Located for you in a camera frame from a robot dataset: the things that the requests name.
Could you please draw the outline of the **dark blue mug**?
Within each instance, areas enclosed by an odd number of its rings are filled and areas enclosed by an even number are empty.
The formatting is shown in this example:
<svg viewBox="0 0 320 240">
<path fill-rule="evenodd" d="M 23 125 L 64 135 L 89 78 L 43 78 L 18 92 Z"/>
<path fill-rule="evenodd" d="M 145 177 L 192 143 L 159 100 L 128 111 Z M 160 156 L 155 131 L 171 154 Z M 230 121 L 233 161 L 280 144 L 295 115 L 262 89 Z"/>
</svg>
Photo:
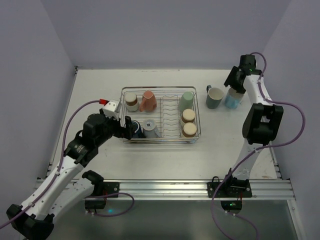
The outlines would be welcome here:
<svg viewBox="0 0 320 240">
<path fill-rule="evenodd" d="M 146 136 L 143 134 L 141 124 L 136 120 L 132 120 L 131 123 L 133 125 L 132 138 L 133 139 L 144 139 Z"/>
</svg>

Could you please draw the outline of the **dark teal grey mug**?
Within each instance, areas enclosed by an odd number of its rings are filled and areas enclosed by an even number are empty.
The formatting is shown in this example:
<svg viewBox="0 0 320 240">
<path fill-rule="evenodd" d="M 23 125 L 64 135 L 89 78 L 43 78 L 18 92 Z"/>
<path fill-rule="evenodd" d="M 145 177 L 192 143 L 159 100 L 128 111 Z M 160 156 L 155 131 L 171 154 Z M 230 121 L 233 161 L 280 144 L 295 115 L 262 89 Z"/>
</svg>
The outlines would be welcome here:
<svg viewBox="0 0 320 240">
<path fill-rule="evenodd" d="M 212 87 L 211 85 L 206 86 L 206 106 L 208 109 L 216 109 L 223 97 L 224 97 L 224 92 L 220 88 Z"/>
</svg>

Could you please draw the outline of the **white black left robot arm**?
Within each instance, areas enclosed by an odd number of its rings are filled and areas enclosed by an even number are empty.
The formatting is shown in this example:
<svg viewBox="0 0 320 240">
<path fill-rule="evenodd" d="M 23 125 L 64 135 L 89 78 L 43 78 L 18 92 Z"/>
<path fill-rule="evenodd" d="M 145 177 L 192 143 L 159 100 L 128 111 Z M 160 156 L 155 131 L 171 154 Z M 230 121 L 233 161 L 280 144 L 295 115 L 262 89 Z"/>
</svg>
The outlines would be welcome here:
<svg viewBox="0 0 320 240">
<path fill-rule="evenodd" d="M 99 147 L 111 137 L 130 140 L 134 125 L 129 116 L 121 126 L 118 114 L 100 109 L 88 116 L 83 129 L 67 145 L 55 170 L 21 204 L 6 211 L 12 227 L 28 240 L 45 240 L 52 233 L 58 217 L 85 197 L 100 197 L 104 179 L 88 170 L 71 188 L 66 186 L 98 154 Z"/>
</svg>

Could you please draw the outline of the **light blue mug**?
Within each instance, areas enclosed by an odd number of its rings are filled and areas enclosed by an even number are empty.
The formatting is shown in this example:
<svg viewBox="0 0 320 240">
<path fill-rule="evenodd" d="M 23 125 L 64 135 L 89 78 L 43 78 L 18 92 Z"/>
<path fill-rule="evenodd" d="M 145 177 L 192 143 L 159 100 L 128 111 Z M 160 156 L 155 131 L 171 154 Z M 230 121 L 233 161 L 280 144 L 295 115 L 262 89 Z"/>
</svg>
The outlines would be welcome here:
<svg viewBox="0 0 320 240">
<path fill-rule="evenodd" d="M 239 93 L 235 89 L 230 87 L 226 94 L 224 104 L 229 109 L 236 109 L 239 103 L 241 102 L 243 96 L 243 93 Z"/>
</svg>

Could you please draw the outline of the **pale blue grey cup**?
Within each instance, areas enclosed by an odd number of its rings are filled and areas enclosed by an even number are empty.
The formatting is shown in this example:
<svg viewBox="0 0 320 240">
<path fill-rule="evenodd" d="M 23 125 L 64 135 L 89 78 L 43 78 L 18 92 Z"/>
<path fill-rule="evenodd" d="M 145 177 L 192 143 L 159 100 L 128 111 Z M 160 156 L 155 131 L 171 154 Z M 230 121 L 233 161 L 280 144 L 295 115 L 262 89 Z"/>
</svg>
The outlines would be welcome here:
<svg viewBox="0 0 320 240">
<path fill-rule="evenodd" d="M 146 119 L 142 123 L 143 134 L 147 139 L 160 138 L 162 135 L 153 119 Z"/>
</svg>

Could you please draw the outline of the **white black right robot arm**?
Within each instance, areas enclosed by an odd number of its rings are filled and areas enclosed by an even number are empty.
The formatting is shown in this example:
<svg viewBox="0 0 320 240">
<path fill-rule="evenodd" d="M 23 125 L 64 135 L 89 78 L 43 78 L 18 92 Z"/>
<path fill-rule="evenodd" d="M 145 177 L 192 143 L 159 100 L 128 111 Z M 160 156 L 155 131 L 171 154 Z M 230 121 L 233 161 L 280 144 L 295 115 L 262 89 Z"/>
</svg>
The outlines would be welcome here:
<svg viewBox="0 0 320 240">
<path fill-rule="evenodd" d="M 227 105 L 235 107 L 244 95 L 248 95 L 251 107 L 242 126 L 242 149 L 221 190 L 229 198 L 250 198 L 251 170 L 262 148 L 276 138 L 284 109 L 269 103 L 263 96 L 263 72 L 257 69 L 253 54 L 240 56 L 239 65 L 231 69 L 224 86 L 229 88 Z"/>
</svg>

